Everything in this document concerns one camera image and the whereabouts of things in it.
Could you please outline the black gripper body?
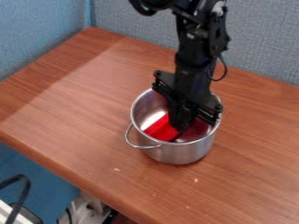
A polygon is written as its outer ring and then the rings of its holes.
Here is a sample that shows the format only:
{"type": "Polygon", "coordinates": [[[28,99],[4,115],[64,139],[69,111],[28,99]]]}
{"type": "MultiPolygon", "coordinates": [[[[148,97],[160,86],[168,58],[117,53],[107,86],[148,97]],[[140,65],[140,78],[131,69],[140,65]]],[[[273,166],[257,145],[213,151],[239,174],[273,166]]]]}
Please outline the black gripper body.
{"type": "Polygon", "coordinates": [[[179,102],[181,108],[183,105],[195,108],[196,118],[200,118],[211,126],[216,124],[223,112],[220,100],[211,92],[215,66],[216,64],[211,63],[192,71],[176,68],[175,73],[156,70],[153,72],[155,81],[152,84],[152,90],[167,100],[167,110],[168,100],[173,99],[179,102]]]}

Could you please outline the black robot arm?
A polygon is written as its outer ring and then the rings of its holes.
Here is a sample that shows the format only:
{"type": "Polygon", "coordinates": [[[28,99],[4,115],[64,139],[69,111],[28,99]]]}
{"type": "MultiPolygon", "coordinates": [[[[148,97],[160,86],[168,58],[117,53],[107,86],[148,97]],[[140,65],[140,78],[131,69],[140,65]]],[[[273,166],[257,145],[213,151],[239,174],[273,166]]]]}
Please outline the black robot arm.
{"type": "Polygon", "coordinates": [[[175,72],[153,72],[156,91],[167,100],[168,121],[183,132],[196,118],[213,125],[223,105],[211,92],[221,53],[228,50],[227,0],[128,0],[139,14],[151,17],[169,10],[175,15],[179,48],[175,72]]]}

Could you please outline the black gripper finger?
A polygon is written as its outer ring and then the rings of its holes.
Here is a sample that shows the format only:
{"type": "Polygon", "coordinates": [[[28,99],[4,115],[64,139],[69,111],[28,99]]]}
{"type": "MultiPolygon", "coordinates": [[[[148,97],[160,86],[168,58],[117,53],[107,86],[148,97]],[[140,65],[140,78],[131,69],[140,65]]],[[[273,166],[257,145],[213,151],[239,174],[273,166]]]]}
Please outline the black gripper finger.
{"type": "Polygon", "coordinates": [[[181,106],[181,131],[185,131],[188,129],[196,116],[197,116],[196,109],[183,105],[181,106]]]}
{"type": "Polygon", "coordinates": [[[177,129],[181,130],[181,122],[180,122],[180,112],[181,105],[173,99],[168,100],[168,115],[169,115],[169,124],[177,129]]]}

